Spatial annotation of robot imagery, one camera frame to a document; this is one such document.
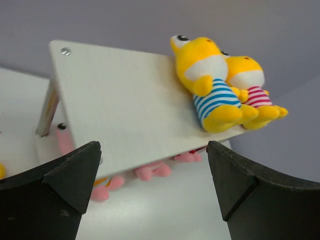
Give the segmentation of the yellow plush blue-striped shirt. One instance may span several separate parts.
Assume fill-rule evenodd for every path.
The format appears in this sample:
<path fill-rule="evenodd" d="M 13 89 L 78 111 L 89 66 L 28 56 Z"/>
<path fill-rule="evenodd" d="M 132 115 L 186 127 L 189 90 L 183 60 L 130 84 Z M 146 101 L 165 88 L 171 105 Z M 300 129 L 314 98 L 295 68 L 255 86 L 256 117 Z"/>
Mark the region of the yellow plush blue-striped shirt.
<path fill-rule="evenodd" d="M 206 132 L 225 132 L 258 117 L 256 108 L 244 104 L 248 93 L 227 84 L 229 67 L 212 39 L 174 35 L 170 46 L 178 79 L 192 94 L 197 117 Z"/>

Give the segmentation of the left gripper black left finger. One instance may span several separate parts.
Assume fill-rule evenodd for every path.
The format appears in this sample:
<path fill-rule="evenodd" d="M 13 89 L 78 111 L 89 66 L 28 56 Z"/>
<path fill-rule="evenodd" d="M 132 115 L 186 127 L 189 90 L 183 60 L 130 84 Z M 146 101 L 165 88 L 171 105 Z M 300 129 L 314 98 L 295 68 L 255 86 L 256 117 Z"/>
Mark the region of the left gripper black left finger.
<path fill-rule="evenodd" d="M 0 181 L 2 240 L 74 240 L 101 160 L 91 141 L 72 152 Z"/>

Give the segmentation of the yellow plush pink-striped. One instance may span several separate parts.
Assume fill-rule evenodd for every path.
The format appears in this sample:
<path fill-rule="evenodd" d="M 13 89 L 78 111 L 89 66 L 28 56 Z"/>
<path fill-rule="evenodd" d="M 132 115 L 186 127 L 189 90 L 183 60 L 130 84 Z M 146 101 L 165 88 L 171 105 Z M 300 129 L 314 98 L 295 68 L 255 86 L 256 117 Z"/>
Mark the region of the yellow plush pink-striped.
<path fill-rule="evenodd" d="M 257 118 L 242 125 L 245 129 L 257 130 L 288 115 L 288 110 L 273 104 L 269 92 L 263 89 L 265 84 L 264 71 L 254 58 L 245 55 L 231 56 L 224 51 L 221 53 L 228 64 L 226 82 L 231 87 L 243 90 L 247 94 L 247 98 L 242 103 L 254 107 L 258 111 Z"/>
<path fill-rule="evenodd" d="M 2 163 L 0 163 L 0 179 L 4 179 L 5 176 L 6 176 L 6 168 Z"/>

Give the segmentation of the pink plush red polka-dot dress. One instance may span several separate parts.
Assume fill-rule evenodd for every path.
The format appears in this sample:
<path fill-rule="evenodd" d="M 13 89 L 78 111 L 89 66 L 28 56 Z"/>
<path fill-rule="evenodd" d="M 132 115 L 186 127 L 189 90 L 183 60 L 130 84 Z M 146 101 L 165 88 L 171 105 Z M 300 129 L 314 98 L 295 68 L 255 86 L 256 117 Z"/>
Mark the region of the pink plush red polka-dot dress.
<path fill-rule="evenodd" d="M 190 150 L 188 152 L 181 153 L 173 157 L 177 162 L 181 163 L 194 163 L 201 162 L 202 156 L 201 153 L 206 150 L 206 147 L 201 147 L 197 149 Z"/>

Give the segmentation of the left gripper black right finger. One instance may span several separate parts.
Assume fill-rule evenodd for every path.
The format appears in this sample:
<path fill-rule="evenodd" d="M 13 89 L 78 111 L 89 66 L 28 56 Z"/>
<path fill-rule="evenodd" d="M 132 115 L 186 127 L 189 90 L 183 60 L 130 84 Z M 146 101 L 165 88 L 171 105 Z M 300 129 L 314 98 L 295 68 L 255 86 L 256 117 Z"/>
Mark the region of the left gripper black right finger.
<path fill-rule="evenodd" d="M 232 151 L 206 147 L 222 219 L 233 240 L 318 240 L 320 184 Z"/>

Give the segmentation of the white two-tier shelf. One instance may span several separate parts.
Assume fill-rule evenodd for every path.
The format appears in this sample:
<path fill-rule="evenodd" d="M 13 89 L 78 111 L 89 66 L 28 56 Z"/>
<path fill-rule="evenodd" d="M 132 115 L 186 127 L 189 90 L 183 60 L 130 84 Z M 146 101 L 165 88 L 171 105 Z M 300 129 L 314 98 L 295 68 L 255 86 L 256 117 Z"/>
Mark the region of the white two-tier shelf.
<path fill-rule="evenodd" d="M 98 178 L 244 133 L 240 126 L 203 131 L 170 56 L 63 40 L 51 41 L 49 50 L 54 75 L 33 136 L 40 164 L 61 155 L 56 108 L 75 148 L 100 143 Z"/>

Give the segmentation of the pink plush orange-striped shirt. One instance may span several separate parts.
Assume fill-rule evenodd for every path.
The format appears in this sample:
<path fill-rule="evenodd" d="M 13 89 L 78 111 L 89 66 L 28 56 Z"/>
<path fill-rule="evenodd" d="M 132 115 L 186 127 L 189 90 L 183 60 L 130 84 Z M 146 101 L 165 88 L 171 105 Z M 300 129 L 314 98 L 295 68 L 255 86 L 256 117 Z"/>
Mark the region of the pink plush orange-striped shirt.
<path fill-rule="evenodd" d="M 66 155 L 75 149 L 65 123 L 62 122 L 56 126 L 56 137 L 62 155 Z M 95 202 L 104 202 L 109 199 L 110 192 L 118 190 L 124 183 L 125 179 L 122 175 L 100 178 L 93 184 L 90 199 Z"/>

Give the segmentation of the pink plush pink-striped shirt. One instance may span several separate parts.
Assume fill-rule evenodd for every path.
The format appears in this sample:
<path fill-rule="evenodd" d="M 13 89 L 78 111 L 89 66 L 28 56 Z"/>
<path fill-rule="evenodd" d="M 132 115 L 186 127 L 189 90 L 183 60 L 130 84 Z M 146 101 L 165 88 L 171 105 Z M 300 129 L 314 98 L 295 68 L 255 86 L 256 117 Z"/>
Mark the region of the pink plush pink-striped shirt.
<path fill-rule="evenodd" d="M 164 161 L 157 161 L 140 166 L 134 170 L 138 179 L 143 182 L 150 181 L 153 177 L 165 178 L 171 174 L 172 170 Z"/>

